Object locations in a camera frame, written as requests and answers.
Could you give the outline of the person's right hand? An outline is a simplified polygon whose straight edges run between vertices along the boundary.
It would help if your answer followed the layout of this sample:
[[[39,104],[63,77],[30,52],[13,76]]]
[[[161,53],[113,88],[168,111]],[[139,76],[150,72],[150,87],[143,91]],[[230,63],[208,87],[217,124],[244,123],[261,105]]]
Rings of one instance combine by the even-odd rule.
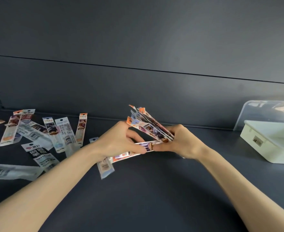
[[[208,147],[181,124],[167,126],[168,131],[174,135],[173,143],[175,153],[189,159],[198,159],[208,150]]]

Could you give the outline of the person's left hand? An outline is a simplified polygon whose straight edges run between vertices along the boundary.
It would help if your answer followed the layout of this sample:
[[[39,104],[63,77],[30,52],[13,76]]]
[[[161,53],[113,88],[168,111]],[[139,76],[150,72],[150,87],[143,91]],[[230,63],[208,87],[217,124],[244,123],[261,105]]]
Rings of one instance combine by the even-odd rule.
[[[125,121],[119,121],[91,145],[91,150],[100,161],[129,152],[132,144],[140,142],[144,142],[144,139],[131,130]]]

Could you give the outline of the single orange-edged refill packet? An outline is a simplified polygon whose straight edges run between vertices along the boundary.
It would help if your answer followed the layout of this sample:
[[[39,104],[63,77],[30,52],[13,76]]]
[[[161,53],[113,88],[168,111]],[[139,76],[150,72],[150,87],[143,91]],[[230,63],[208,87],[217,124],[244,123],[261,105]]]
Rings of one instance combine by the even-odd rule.
[[[142,147],[144,147],[146,149],[146,152],[152,152],[153,150],[153,146],[155,144],[159,144],[161,143],[160,141],[154,140],[154,141],[147,141],[147,142],[140,142],[140,143],[136,143],[137,145],[140,145]],[[125,152],[122,153],[118,156],[114,156],[114,157],[109,157],[109,161],[111,164],[121,161],[121,160],[125,160],[134,156],[138,156],[140,155],[140,153],[134,153],[134,152]]]

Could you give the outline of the fanned bundle of illustrated packets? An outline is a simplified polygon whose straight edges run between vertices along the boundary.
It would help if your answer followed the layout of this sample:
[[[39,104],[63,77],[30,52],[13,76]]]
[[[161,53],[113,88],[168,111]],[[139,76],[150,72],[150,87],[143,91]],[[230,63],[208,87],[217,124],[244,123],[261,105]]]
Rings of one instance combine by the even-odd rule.
[[[128,125],[162,143],[168,143],[174,140],[174,135],[154,119],[145,108],[136,108],[133,105],[129,106],[131,107],[131,116],[127,117],[126,123]]]

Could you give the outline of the person's left forearm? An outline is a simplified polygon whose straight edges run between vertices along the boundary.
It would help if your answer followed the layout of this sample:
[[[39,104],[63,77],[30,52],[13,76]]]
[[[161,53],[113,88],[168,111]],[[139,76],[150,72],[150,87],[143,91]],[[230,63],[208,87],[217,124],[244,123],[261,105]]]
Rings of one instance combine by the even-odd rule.
[[[38,232],[66,195],[98,161],[100,141],[83,147],[0,203],[0,232]]]

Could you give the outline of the person's right forearm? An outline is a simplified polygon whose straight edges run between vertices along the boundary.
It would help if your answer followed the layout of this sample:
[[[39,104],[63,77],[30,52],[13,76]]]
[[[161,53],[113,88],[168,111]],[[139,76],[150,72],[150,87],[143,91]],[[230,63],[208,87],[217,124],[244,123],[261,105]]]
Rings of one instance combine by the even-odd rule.
[[[284,209],[247,180],[218,152],[202,144],[195,158],[225,192],[248,232],[284,232]]]

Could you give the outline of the scattered pile of refill packets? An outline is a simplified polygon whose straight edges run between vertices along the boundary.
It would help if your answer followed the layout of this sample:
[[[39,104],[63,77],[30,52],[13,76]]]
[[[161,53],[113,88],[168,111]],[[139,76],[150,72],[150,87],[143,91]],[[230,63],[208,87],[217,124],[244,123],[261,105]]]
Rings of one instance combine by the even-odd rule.
[[[0,146],[17,143],[25,137],[48,149],[54,148],[57,153],[65,152],[66,157],[70,157],[82,147],[87,121],[86,113],[80,114],[78,136],[73,132],[67,117],[56,120],[52,117],[44,117],[44,125],[40,125],[31,120],[34,113],[35,109],[13,112],[6,124]]]

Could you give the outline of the clear plastic box lid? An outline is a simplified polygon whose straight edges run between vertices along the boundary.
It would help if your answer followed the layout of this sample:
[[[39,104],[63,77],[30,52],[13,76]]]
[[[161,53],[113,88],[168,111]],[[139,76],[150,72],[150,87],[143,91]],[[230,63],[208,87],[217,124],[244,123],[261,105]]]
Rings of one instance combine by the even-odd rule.
[[[233,131],[241,131],[245,120],[284,123],[284,101],[247,101],[243,105]]]

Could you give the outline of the black label refill packet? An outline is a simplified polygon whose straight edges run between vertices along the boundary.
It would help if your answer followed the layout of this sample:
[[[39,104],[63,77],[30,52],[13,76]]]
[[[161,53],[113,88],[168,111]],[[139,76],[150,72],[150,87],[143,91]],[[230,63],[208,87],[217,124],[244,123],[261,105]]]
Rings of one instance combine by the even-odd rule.
[[[50,171],[60,163],[60,161],[53,154],[51,154],[50,149],[46,148],[40,143],[31,142],[28,144],[22,144],[21,147],[45,172]]]

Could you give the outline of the white plastic storage box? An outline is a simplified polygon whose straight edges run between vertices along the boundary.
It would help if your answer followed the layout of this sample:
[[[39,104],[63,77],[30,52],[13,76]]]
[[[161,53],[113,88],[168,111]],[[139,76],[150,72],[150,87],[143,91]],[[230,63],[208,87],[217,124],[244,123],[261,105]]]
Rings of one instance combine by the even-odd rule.
[[[240,137],[268,162],[284,164],[284,123],[244,121]]]

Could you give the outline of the long clear plastic packet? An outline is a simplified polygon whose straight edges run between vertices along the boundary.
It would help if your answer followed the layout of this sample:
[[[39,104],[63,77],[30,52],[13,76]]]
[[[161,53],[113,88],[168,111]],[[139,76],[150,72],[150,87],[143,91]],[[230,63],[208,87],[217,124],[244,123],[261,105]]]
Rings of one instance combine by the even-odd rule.
[[[34,181],[43,171],[42,168],[37,166],[0,164],[0,180],[23,179]]]

